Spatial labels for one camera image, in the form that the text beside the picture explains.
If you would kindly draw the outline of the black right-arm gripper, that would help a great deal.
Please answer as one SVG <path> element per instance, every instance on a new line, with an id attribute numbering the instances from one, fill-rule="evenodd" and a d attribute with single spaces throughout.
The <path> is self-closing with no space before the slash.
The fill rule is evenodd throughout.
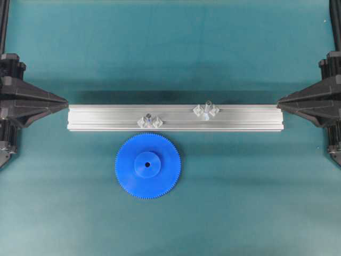
<path id="1" fill-rule="evenodd" d="M 323 80 L 294 92 L 278 101 L 277 107 L 282 111 L 302 117 L 316 127 L 326 127 L 328 134 L 327 151 L 331 159 L 340 166 L 340 112 L 335 107 L 300 108 L 295 103 L 306 100 L 329 99 L 340 94 L 340 52 L 329 52 L 319 62 Z"/>

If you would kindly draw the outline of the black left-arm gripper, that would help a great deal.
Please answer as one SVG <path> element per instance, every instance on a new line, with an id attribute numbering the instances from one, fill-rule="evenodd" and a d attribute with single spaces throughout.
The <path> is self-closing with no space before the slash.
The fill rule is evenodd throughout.
<path id="1" fill-rule="evenodd" d="M 66 99 L 23 81 L 25 70 L 17 54 L 1 55 L 1 169 L 17 153 L 18 127 L 68 107 Z M 48 102 L 6 102 L 10 100 Z"/>

